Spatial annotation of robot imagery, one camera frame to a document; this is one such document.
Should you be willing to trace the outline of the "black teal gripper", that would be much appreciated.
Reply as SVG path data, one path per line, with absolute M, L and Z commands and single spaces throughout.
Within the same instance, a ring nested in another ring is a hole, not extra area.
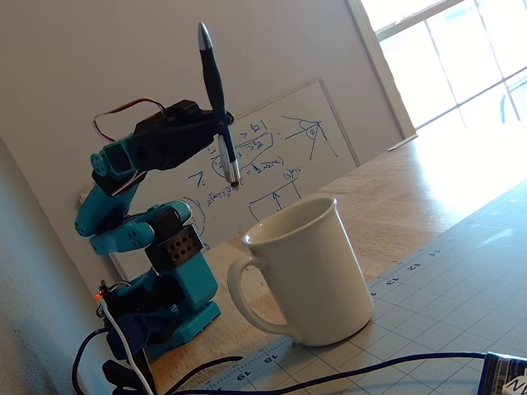
M 170 106 L 137 123 L 131 136 L 131 161 L 139 171 L 173 169 L 213 143 L 234 123 L 224 110 L 201 109 L 192 100 Z

